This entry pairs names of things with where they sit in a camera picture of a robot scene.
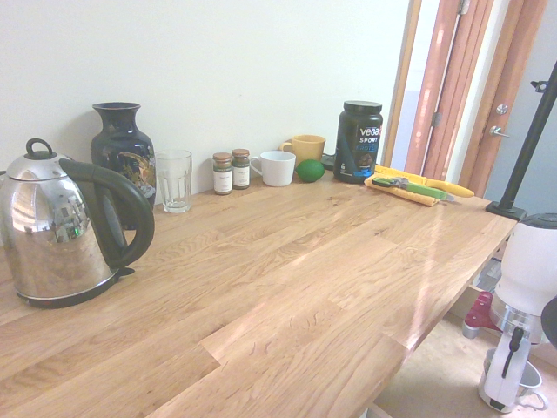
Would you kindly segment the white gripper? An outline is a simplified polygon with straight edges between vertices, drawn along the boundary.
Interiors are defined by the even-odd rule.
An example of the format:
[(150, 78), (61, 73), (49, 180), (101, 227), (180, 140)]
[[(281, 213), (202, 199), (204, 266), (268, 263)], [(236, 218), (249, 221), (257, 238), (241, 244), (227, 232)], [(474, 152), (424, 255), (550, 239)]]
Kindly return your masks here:
[(498, 346), (487, 353), (485, 370), (480, 379), (479, 395), (491, 408), (511, 412), (530, 394), (533, 371), (527, 361), (531, 343), (522, 338), (518, 349), (510, 348), (512, 337), (504, 334)]

